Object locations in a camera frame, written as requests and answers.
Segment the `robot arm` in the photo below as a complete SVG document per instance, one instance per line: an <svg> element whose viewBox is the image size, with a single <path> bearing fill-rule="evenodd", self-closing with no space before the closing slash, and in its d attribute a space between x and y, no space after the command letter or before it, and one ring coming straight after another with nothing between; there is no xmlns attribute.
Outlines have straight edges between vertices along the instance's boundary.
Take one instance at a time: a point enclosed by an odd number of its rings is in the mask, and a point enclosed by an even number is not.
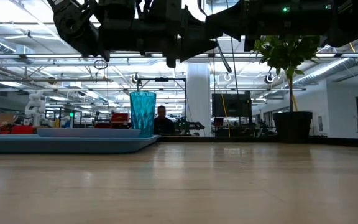
<svg viewBox="0 0 358 224"><path fill-rule="evenodd" d="M358 39L358 0L239 0L229 9L195 19L181 0L48 0L60 37L84 57L110 51L160 52L167 65L217 47L223 33L240 40L245 51L261 35L321 35L321 45L339 47ZM92 15L101 23L90 23Z"/></svg>

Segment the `teal glass vase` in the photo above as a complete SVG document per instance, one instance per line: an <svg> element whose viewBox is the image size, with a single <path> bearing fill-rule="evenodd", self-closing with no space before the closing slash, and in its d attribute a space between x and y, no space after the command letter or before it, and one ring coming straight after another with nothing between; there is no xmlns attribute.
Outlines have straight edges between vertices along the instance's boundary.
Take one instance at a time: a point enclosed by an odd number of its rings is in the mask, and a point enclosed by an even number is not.
<svg viewBox="0 0 358 224"><path fill-rule="evenodd" d="M130 99L132 129L140 130L140 137L153 136L155 93L133 92Z"/></svg>

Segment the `black plant pot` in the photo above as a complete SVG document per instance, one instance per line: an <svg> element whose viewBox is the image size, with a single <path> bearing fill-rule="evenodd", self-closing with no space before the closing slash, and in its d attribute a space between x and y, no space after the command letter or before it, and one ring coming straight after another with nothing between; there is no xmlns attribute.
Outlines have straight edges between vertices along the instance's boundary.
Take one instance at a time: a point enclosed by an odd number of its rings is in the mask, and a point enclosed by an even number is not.
<svg viewBox="0 0 358 224"><path fill-rule="evenodd" d="M274 123L281 142L307 142L312 117L312 112L286 112L273 114Z"/></svg>

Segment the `white robot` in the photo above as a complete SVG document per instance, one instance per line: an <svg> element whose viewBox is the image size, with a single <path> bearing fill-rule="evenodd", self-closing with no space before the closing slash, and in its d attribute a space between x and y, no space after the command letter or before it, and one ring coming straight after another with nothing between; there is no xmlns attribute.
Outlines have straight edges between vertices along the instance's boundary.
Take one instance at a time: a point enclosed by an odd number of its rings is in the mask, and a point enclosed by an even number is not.
<svg viewBox="0 0 358 224"><path fill-rule="evenodd" d="M26 118L32 118L33 126L40 126L40 114L45 113L45 102L41 100L42 93L41 90L31 93L29 95L29 103L24 110Z"/></svg>

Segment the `red object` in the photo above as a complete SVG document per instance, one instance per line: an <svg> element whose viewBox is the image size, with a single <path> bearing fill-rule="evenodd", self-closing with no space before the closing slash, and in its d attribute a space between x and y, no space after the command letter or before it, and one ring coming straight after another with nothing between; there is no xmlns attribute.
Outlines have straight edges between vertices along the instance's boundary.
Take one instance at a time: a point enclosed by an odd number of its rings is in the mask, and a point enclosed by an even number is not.
<svg viewBox="0 0 358 224"><path fill-rule="evenodd" d="M118 113L111 116L111 122L127 123L129 121L129 114Z"/></svg>
<svg viewBox="0 0 358 224"><path fill-rule="evenodd" d="M93 127L94 128L111 128L111 124L110 123L96 123Z"/></svg>
<svg viewBox="0 0 358 224"><path fill-rule="evenodd" d="M32 126L13 126L11 134L33 134Z"/></svg>

